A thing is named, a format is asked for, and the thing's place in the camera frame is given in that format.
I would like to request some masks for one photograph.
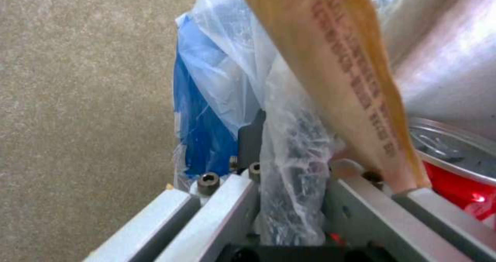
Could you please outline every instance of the metal frame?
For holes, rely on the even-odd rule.
[[[323,212],[328,231],[352,246],[384,246],[398,261],[470,261],[360,176],[332,179]]]
[[[393,199],[473,260],[496,261],[496,233],[432,190],[421,188]]]
[[[85,262],[151,261],[200,209],[200,200],[166,190],[93,251]]]
[[[246,237],[258,211],[258,185],[231,175],[156,261],[215,261],[226,244]]]

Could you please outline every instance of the hex socket bolt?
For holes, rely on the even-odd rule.
[[[206,172],[197,181],[198,192],[212,195],[220,186],[219,176],[214,172]]]
[[[248,175],[250,179],[256,183],[260,184],[260,163],[253,162],[248,168]]]

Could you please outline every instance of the bolt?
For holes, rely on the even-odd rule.
[[[219,176],[214,172],[206,172],[196,183],[198,192],[203,195],[212,195],[220,186]]]
[[[238,157],[231,156],[229,158],[229,172],[236,172],[238,170]]]
[[[250,179],[256,183],[260,184],[260,163],[254,162],[248,168],[248,175]]]

